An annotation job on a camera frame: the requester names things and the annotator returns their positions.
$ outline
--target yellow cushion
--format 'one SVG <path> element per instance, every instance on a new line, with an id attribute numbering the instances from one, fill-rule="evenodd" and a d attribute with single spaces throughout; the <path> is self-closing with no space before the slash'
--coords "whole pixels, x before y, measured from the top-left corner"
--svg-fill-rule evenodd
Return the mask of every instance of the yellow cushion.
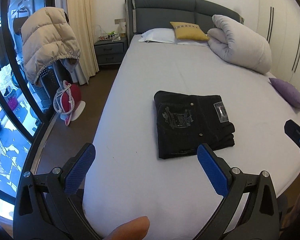
<path id="1" fill-rule="evenodd" d="M 199 25 L 193 23 L 170 22 L 174 28 L 177 39 L 190 39 L 208 41 L 209 37 L 204 34 Z"/>

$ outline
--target purple pillow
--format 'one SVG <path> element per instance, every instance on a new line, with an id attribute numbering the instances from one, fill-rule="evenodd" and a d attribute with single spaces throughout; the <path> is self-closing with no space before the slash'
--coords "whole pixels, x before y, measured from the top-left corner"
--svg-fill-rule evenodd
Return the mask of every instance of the purple pillow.
<path id="1" fill-rule="evenodd" d="M 278 78 L 269 78 L 272 86 L 290 105 L 300 108 L 300 92 L 290 83 Z"/>

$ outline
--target beige puffer jacket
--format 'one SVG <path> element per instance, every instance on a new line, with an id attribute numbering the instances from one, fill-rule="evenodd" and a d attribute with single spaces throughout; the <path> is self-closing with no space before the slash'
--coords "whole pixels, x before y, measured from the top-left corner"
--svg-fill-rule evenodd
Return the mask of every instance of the beige puffer jacket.
<path id="1" fill-rule="evenodd" d="M 59 59 L 69 72 L 79 62 L 80 47 L 63 9 L 36 11 L 23 24 L 21 35 L 24 70 L 32 84 L 38 84 L 41 72 Z"/>

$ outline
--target bed sheet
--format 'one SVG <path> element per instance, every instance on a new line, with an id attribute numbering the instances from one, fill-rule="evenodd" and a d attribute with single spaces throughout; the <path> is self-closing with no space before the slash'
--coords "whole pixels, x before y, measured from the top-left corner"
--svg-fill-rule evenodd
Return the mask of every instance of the bed sheet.
<path id="1" fill-rule="evenodd" d="M 158 158 L 154 94 L 220 95 L 235 126 L 235 146 L 216 151 L 245 173 L 269 171 L 277 196 L 300 172 L 300 151 L 284 133 L 292 108 L 268 77 L 222 61 L 210 48 L 141 43 L 136 35 L 114 81 L 93 141 L 96 158 L 87 173 L 83 209 L 107 236 L 117 226 L 148 216 L 145 239 L 192 239 L 222 197 L 196 156 Z M 230 223 L 234 228 L 247 194 Z"/>

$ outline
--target floor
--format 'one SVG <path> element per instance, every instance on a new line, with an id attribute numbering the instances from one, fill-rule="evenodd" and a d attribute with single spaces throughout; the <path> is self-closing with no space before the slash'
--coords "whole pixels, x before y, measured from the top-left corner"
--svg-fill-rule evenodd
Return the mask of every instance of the floor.
<path id="1" fill-rule="evenodd" d="M 82 100 L 87 103 L 82 115 L 66 127 L 64 121 L 57 119 L 42 150 L 37 174 L 50 172 L 56 166 L 63 166 L 77 154 L 86 143 L 92 143 L 103 107 L 111 90 L 118 69 L 102 69 L 90 78 L 89 86 L 80 87 Z M 300 192 L 300 174 L 285 191 L 289 206 L 293 206 Z"/>

